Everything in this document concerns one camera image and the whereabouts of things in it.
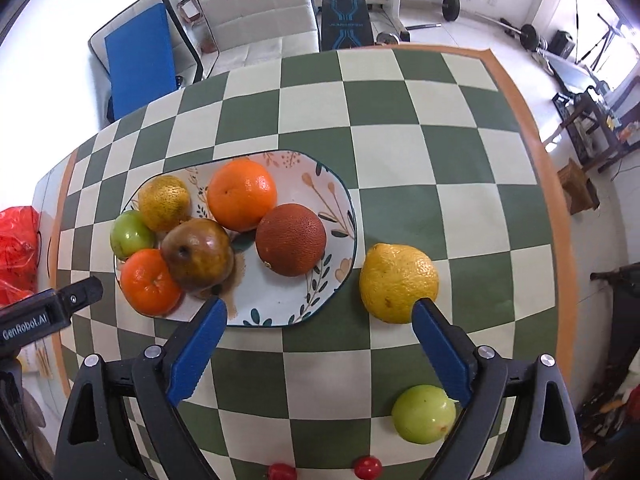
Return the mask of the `small orange tangerine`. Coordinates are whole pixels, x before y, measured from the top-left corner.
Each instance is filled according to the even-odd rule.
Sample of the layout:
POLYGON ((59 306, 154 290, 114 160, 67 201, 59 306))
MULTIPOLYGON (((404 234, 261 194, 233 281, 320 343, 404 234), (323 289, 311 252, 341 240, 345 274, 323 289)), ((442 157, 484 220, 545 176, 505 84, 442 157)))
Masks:
POLYGON ((182 289, 169 273, 159 249, 141 249, 120 269, 120 289, 128 304, 140 314, 164 316, 175 310, 182 289))

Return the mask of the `dark wooden side table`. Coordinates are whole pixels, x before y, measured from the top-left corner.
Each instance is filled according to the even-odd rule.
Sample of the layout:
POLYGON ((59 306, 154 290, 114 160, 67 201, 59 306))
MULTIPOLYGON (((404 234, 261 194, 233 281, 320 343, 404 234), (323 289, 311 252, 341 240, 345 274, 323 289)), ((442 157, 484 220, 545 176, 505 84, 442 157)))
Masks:
POLYGON ((613 103, 608 104, 596 88, 572 96, 557 93, 552 99, 560 124, 544 141, 549 145, 568 134, 582 170, 600 174, 639 151, 639 79, 613 103))

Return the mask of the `white padded chair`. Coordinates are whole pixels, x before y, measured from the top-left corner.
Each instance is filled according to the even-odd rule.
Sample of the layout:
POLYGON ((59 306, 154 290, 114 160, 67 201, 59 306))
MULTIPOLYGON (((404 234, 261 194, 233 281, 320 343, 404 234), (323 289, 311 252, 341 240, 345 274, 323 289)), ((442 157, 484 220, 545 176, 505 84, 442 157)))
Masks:
POLYGON ((217 47, 214 75, 320 51, 314 0, 198 0, 217 47))

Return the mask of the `black blue weight bench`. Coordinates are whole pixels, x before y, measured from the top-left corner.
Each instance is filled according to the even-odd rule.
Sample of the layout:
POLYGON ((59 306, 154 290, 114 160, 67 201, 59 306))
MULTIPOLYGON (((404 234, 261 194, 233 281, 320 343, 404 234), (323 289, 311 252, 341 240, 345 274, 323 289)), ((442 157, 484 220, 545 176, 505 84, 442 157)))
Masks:
POLYGON ((374 38, 366 0, 322 0, 322 51, 373 45, 374 38))

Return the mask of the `brown pear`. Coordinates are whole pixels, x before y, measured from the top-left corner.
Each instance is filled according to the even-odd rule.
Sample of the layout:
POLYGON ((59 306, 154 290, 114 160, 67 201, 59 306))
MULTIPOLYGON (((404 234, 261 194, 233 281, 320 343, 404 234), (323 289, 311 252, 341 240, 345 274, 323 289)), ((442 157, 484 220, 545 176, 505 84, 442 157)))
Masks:
POLYGON ((231 274, 234 255, 226 230, 214 220, 195 218, 166 234, 160 243, 171 277, 185 292, 201 292, 231 274))

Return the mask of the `green apple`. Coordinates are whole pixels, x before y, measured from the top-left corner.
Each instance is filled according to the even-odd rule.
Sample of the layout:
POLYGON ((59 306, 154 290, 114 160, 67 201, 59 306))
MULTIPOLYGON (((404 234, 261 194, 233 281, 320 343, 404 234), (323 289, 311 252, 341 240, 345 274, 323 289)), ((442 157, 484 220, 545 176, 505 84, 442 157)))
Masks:
POLYGON ((156 235, 144 224, 139 211, 127 210, 115 219, 110 244, 115 257, 126 261, 139 250, 154 248, 156 235))
POLYGON ((442 388, 417 385, 398 396, 392 419, 405 441, 427 445, 445 439, 454 426, 457 409, 442 388))

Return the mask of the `red plastic bag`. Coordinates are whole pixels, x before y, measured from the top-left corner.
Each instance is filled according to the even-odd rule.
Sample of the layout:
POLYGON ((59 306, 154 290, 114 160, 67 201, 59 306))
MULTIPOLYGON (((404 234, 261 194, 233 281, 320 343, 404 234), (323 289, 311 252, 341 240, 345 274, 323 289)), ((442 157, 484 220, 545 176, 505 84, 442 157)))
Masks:
POLYGON ((9 307, 36 290, 39 214, 32 206, 1 211, 0 306, 9 307))

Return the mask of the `red cherry tomato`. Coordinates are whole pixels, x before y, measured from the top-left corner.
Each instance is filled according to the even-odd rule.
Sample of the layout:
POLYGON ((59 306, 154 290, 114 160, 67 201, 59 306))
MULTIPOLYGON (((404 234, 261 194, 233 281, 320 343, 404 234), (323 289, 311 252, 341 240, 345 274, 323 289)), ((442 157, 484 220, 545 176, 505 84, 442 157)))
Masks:
POLYGON ((297 470, 288 464, 272 464, 268 468, 267 478, 269 480, 297 480, 297 470))
POLYGON ((352 465, 352 470, 359 480, 376 480, 382 474, 383 465, 374 456, 362 456, 352 465))

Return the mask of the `large yellow lemon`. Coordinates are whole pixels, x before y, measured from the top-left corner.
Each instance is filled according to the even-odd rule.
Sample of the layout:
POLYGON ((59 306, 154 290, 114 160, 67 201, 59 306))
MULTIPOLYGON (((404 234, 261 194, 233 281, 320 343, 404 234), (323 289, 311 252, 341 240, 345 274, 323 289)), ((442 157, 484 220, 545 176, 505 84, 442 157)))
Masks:
POLYGON ((359 291, 370 315, 388 324, 407 324, 418 300, 437 299, 439 274, 431 258, 420 249, 378 243, 364 258, 359 291))

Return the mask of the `small yellow citrus fruit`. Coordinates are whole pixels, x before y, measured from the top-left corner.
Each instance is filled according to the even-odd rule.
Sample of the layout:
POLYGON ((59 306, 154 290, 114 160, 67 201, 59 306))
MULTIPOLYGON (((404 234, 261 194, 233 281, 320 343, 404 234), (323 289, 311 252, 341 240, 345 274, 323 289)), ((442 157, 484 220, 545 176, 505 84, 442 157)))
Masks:
POLYGON ((191 196, 177 177, 162 174, 145 182, 138 192, 138 211, 145 225, 166 233, 191 218, 191 196))

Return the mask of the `dark red-orange orange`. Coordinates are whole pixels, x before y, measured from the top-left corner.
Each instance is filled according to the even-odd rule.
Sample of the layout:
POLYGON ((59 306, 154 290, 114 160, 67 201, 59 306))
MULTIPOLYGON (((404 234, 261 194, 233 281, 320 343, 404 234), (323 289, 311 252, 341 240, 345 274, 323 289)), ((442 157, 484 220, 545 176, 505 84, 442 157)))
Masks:
POLYGON ((283 204, 262 218, 255 245, 268 269, 294 278, 308 273, 320 261, 326 249, 326 228, 309 208, 283 204))

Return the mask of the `barbell on floor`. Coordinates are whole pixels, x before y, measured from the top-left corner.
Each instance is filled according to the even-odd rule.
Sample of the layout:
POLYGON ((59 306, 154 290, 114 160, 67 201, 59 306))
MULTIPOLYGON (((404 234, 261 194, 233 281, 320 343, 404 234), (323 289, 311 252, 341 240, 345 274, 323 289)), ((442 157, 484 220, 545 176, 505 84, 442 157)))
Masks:
POLYGON ((523 49, 528 52, 537 52, 546 50, 547 41, 542 38, 533 24, 524 24, 522 27, 515 27, 505 18, 492 18, 491 16, 481 14, 476 11, 463 11, 460 0, 442 0, 440 5, 442 17, 446 22, 455 22, 462 13, 479 18, 482 21, 491 23, 503 29, 510 36, 517 36, 523 49))

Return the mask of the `green checkered tablecloth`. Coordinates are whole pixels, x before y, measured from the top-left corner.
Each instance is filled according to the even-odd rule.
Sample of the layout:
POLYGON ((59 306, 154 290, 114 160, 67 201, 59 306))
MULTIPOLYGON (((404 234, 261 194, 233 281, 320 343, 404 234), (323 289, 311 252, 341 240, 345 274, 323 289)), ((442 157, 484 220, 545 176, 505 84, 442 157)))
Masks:
POLYGON ((116 280, 108 233, 142 183, 178 174, 207 214, 212 171, 256 159, 285 203, 318 212, 326 253, 305 276, 269 272, 242 242, 224 290, 231 324, 180 414, 224 479, 274 463, 303 479, 349 479, 371 455, 386 479, 419 478, 435 445, 406 442, 390 411, 436 377, 408 325, 371 318, 358 280, 376 244, 425 252, 437 303, 506 358, 570 359, 575 263, 561 187, 532 114, 490 52, 326 52, 238 68, 119 119, 62 163, 56 281, 94 275, 102 300, 56 345, 69 387, 91 353, 118 360, 165 341, 116 280))

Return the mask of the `bright orange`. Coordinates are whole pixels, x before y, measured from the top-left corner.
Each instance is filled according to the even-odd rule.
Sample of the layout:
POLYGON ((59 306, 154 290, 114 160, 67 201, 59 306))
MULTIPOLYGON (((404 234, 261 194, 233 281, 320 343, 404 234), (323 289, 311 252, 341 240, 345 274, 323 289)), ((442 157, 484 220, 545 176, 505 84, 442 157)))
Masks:
POLYGON ((277 205, 276 182, 269 171, 247 157, 232 159, 210 178, 207 205, 215 220, 226 229, 247 232, 277 205))

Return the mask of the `floral oval plate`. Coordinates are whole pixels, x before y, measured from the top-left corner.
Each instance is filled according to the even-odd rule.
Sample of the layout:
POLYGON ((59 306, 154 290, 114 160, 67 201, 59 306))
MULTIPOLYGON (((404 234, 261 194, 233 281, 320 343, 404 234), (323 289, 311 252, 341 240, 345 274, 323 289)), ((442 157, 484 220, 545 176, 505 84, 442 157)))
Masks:
POLYGON ((149 178, 112 232, 135 311, 189 322, 219 299, 238 327, 297 324, 352 270, 355 208, 342 179, 296 151, 203 162, 149 178))

